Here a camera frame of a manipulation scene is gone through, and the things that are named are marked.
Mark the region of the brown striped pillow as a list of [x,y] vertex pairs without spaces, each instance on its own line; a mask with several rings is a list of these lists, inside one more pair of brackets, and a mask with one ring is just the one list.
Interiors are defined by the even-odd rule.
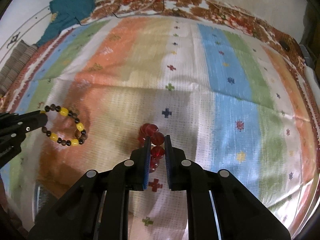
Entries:
[[37,45],[28,45],[21,40],[13,49],[1,69],[1,97],[5,96],[30,58],[37,52]]

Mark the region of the teal knitted sweater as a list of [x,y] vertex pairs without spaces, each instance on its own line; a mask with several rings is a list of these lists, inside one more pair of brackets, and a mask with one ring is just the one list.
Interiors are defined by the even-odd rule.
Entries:
[[88,18],[95,9],[95,0],[52,0],[49,3],[51,19],[41,38],[36,42],[38,47],[56,38],[60,33]]

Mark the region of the striped colourful blanket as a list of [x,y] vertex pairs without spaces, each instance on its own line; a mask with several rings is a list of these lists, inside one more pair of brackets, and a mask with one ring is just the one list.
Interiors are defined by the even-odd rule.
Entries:
[[298,65],[268,42],[173,17],[112,18],[65,30],[27,63],[4,100],[20,114],[78,114],[81,146],[31,132],[3,168],[10,206],[31,229],[46,202],[86,171],[127,159],[146,123],[204,169],[232,172],[299,233],[315,201],[319,111]]

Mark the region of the metal jewelry tray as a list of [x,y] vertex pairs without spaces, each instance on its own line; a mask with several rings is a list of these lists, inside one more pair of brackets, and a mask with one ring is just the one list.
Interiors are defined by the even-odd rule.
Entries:
[[34,217],[36,218],[42,210],[47,210],[54,204],[56,198],[50,193],[44,185],[36,181],[35,192],[34,192]]

